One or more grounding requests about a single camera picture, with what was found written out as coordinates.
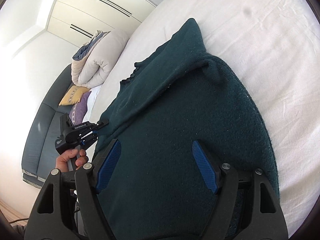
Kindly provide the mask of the person's left hand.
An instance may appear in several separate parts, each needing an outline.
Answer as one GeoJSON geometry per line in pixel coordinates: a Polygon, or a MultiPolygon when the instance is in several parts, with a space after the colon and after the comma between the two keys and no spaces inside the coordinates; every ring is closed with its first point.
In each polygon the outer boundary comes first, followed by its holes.
{"type": "Polygon", "coordinates": [[[88,156],[85,150],[83,149],[72,149],[66,150],[63,154],[59,155],[56,159],[55,168],[59,169],[61,172],[68,172],[68,162],[76,158],[75,166],[76,169],[79,169],[85,163],[88,162],[88,156]]]}

